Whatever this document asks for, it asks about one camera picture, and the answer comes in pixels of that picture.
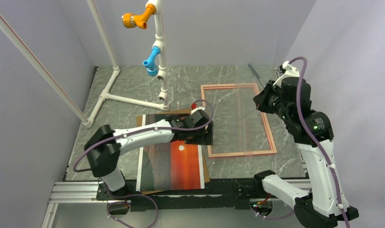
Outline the pink picture frame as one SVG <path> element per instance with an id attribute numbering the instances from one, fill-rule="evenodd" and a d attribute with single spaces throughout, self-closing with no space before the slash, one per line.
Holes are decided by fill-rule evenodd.
<path id="1" fill-rule="evenodd" d="M 202 85 L 201 96 L 213 104 L 213 144 L 210 158 L 276 154 L 265 113 L 251 106 L 260 92 L 256 83 Z"/>

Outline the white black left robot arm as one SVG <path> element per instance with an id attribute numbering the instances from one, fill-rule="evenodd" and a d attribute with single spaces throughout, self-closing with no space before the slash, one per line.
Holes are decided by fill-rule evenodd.
<path id="1" fill-rule="evenodd" d="M 119 158 L 138 150 L 137 191 L 202 189 L 203 144 L 212 143 L 213 121 L 203 111 L 149 115 L 131 129 L 100 127 L 86 143 L 89 170 L 120 200 L 129 193 Z"/>

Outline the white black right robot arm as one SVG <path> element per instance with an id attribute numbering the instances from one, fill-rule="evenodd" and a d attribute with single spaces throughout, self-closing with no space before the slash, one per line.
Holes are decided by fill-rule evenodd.
<path id="1" fill-rule="evenodd" d="M 301 190 L 271 170 L 256 174 L 252 187 L 256 196 L 271 194 L 290 206 L 303 227 L 334 228 L 339 221 L 358 218 L 359 212 L 349 205 L 339 182 L 330 120 L 312 110 L 310 92 L 310 85 L 298 77 L 270 80 L 254 103 L 285 123 L 307 165 L 311 189 Z"/>

